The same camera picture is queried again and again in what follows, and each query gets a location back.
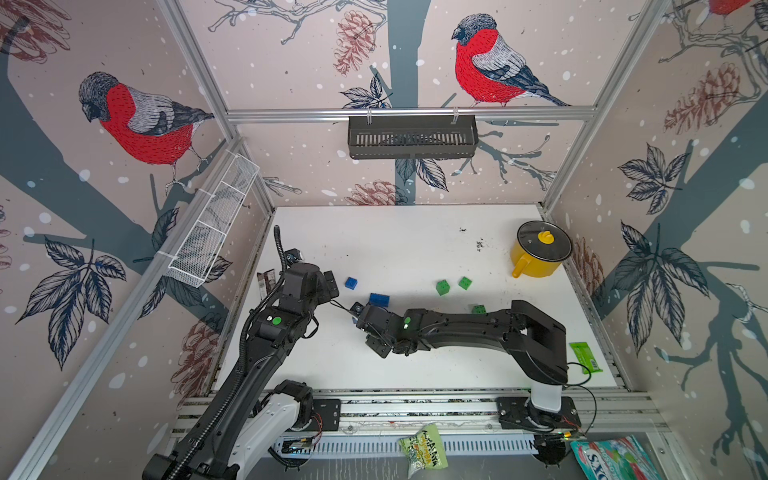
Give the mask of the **blue long lego brick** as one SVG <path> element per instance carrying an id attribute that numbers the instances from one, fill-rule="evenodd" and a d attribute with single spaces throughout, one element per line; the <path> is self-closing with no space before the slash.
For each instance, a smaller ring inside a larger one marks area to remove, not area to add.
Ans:
<path id="1" fill-rule="evenodd" d="M 390 297 L 384 294 L 371 293 L 369 296 L 368 303 L 373 306 L 388 308 L 390 303 Z"/>

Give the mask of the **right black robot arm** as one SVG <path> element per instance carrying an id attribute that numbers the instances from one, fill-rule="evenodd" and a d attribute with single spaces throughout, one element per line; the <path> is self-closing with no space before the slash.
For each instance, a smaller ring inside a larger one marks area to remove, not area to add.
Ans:
<path id="1" fill-rule="evenodd" d="M 409 309 L 402 316 L 368 303 L 354 304 L 356 327 L 381 358 L 447 347 L 491 349 L 511 356 L 532 381 L 531 418 L 560 416 L 568 383 L 566 327 L 524 300 L 486 313 Z"/>

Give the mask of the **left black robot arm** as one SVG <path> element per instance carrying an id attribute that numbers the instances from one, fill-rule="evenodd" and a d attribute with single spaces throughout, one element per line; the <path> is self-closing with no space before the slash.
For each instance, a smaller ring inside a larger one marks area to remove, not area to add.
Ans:
<path id="1" fill-rule="evenodd" d="M 337 298 L 331 271 L 308 263 L 289 267 L 276 289 L 250 311 L 239 356 L 204 414 L 169 456 L 154 455 L 144 479 L 233 479 L 236 439 L 261 392 L 296 343 L 307 335 L 318 306 Z"/>

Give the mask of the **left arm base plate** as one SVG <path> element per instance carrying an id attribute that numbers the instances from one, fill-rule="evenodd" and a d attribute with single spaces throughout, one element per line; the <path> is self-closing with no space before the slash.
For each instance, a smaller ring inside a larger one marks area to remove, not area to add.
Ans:
<path id="1" fill-rule="evenodd" d="M 302 425 L 301 431 L 317 433 L 336 432 L 341 420 L 342 402 L 337 398 L 314 399 L 308 421 Z"/>

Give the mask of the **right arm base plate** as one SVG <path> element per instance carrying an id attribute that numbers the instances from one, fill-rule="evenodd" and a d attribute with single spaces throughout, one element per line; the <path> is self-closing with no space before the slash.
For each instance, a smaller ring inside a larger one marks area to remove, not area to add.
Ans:
<path id="1" fill-rule="evenodd" d="M 529 397 L 498 397 L 496 407 L 499 423 L 505 430 L 526 430 L 533 433 L 550 433 L 582 427 L 577 409 L 571 397 L 561 398 L 558 412 L 536 409 Z"/>

